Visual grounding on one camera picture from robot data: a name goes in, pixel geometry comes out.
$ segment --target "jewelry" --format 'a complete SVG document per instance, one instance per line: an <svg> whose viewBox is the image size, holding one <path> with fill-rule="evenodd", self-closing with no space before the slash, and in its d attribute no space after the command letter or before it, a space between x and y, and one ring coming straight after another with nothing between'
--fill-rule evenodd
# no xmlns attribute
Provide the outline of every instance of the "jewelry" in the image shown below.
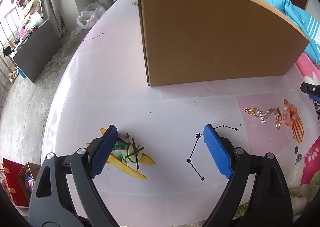
<svg viewBox="0 0 320 227"><path fill-rule="evenodd" d="M254 107L248 107L244 110L245 112L247 112L248 114L252 114L253 116L260 117L261 123L266 123L267 122L267 118L269 117L269 115L271 113L273 113L275 115L276 118L276 129L279 129L281 126L281 112L280 112L280 108L277 107L276 109L268 109L266 112L264 112L263 110L259 110L258 108L254 108Z"/></svg>
<svg viewBox="0 0 320 227"><path fill-rule="evenodd" d="M290 127L298 117L298 109L291 103L287 103L283 107L282 119L286 126Z"/></svg>

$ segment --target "window railing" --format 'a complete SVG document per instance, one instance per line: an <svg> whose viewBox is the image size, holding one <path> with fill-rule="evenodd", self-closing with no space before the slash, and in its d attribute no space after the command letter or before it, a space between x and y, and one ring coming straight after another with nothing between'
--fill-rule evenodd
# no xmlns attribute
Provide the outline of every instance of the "window railing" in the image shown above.
<svg viewBox="0 0 320 227"><path fill-rule="evenodd" d="M0 17L0 46L4 47L10 39L14 40L18 35L21 19L16 7Z"/></svg>

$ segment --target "white plastic bag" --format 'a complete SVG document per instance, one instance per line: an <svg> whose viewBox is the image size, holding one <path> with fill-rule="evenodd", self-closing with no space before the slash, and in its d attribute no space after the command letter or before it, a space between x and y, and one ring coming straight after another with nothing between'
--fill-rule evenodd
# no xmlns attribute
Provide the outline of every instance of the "white plastic bag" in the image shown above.
<svg viewBox="0 0 320 227"><path fill-rule="evenodd" d="M98 2L95 2L87 6L84 11L93 11L99 19L106 12L106 9L103 6L100 6Z"/></svg>
<svg viewBox="0 0 320 227"><path fill-rule="evenodd" d="M77 24L84 30L92 28L97 21L97 14L93 11L82 11L77 18Z"/></svg>

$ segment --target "white stripe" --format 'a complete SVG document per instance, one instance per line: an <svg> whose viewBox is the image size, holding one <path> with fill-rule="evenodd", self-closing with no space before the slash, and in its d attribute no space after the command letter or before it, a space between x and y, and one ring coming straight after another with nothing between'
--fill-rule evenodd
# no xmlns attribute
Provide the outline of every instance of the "white stripe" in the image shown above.
<svg viewBox="0 0 320 227"><path fill-rule="evenodd" d="M318 29L319 29L319 23L317 22L317 23L316 23L315 30L313 31L313 34L312 34L312 36L311 36L311 39L314 39L315 33L316 33L316 31L318 31Z"/></svg>
<svg viewBox="0 0 320 227"><path fill-rule="evenodd" d="M311 21L312 21L312 17L311 17L310 20L309 20L309 24L308 24L308 27L307 27L307 31L308 31L308 29L309 29L309 26L310 26L310 24L311 24Z"/></svg>
<svg viewBox="0 0 320 227"><path fill-rule="evenodd" d="M313 19L313 22L312 22L312 26L311 26L311 28L310 28L310 31L309 31L309 35L311 34L311 31L312 31L312 29L313 29L313 26L314 26L314 24L315 24L315 19Z"/></svg>

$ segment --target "cartoon airplane illustration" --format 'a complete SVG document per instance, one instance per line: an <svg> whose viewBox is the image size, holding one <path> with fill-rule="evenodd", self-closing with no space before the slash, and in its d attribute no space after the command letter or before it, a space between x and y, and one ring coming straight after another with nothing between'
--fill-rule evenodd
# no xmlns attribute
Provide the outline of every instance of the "cartoon airplane illustration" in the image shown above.
<svg viewBox="0 0 320 227"><path fill-rule="evenodd" d="M106 129L101 128L100 132L103 135L106 132ZM128 133L124 135L124 138L128 139L129 142L126 142L118 137L118 140L113 150L111 151L111 154L106 163L112 164L113 166L130 176L140 179L147 179L146 176L138 172L139 163L154 165L155 162L151 157L141 152L144 147L140 147L140 145L136 146L134 139L132 139L132 143L130 142ZM127 166L128 163L136 163L137 170L134 170L131 167Z"/></svg>

